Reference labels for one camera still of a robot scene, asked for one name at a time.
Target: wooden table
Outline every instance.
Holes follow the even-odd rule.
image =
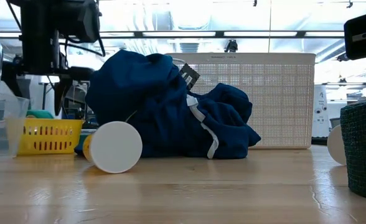
[[[0,156],[0,223],[366,223],[366,198],[317,146],[142,159],[116,175],[72,155]]]

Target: yellow plastic basket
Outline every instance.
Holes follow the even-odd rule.
[[[82,120],[28,118],[17,155],[73,153],[81,129]]]

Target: green object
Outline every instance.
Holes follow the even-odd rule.
[[[80,137],[79,137],[79,143],[78,143],[78,145],[75,147],[75,152],[76,152],[77,154],[82,154],[82,155],[83,155],[83,152],[82,152],[82,150],[83,150],[83,143],[85,142],[85,139],[86,139],[89,135],[93,134],[94,132],[96,132],[96,130],[95,130],[95,129],[83,129],[83,130],[81,130],[81,135],[80,135]]]
[[[46,110],[29,110],[27,118],[54,119],[53,115]]]
[[[366,197],[366,103],[342,108],[340,126],[345,145],[349,189]]]

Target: ceiling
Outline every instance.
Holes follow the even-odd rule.
[[[344,23],[366,14],[366,1],[338,0],[101,0],[101,31],[153,31],[153,30],[311,30],[315,35],[325,31],[343,31]],[[19,17],[19,8],[14,7]],[[5,0],[0,0],[0,32],[19,32]],[[113,39],[103,42],[108,57],[119,49],[142,54],[171,52],[223,52],[229,39]],[[21,53],[21,43],[16,38],[3,38],[6,56]],[[238,52],[307,52],[317,55],[316,83],[366,82],[366,59],[338,62],[336,57],[345,52],[341,38],[241,38],[237,39]],[[99,50],[98,43],[89,45]],[[105,61],[91,53],[68,49],[70,65],[100,68]],[[330,98],[345,91],[362,96],[364,85],[340,88],[328,86]]]

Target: dark green woven basket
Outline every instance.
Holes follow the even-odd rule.
[[[342,108],[340,125],[345,145],[349,189],[366,197],[366,103]]]

